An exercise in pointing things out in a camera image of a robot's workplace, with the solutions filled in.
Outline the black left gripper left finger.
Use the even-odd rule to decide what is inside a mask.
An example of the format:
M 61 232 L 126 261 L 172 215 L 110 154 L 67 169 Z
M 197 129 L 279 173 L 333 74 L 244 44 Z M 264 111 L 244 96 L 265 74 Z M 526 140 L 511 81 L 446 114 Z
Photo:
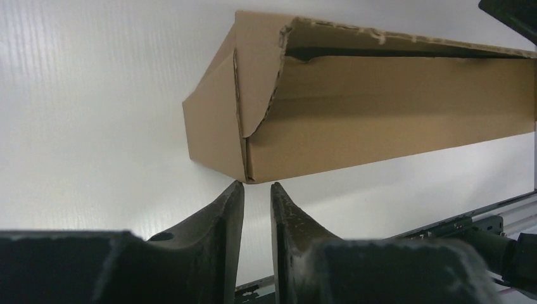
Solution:
M 2 231 L 2 303 L 232 303 L 244 186 L 148 240 L 130 231 Z

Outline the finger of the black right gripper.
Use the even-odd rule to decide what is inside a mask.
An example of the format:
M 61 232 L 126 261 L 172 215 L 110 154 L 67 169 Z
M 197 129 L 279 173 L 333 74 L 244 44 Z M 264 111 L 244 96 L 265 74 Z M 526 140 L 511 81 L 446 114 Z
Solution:
M 536 0 L 480 0 L 478 7 L 536 44 Z

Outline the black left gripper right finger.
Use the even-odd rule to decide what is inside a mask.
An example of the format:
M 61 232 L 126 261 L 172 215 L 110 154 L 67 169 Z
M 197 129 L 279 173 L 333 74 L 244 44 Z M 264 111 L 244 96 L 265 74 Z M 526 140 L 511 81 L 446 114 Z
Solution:
M 270 189 L 277 303 L 498 303 L 486 265 L 456 239 L 346 240 Z

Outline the brown cardboard box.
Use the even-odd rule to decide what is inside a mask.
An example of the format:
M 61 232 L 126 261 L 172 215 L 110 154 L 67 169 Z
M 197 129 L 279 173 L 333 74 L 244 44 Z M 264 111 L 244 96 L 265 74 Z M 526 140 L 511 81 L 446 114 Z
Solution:
M 190 159 L 260 184 L 533 132 L 536 53 L 237 11 L 182 105 Z

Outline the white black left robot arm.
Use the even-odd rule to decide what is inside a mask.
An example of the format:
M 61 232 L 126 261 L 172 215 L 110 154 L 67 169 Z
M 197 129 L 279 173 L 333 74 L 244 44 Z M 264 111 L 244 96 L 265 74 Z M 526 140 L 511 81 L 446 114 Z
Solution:
M 129 231 L 3 231 L 2 303 L 500 303 L 536 298 L 536 236 L 498 215 L 345 240 L 270 188 L 274 292 L 236 288 L 244 186 L 143 240 Z

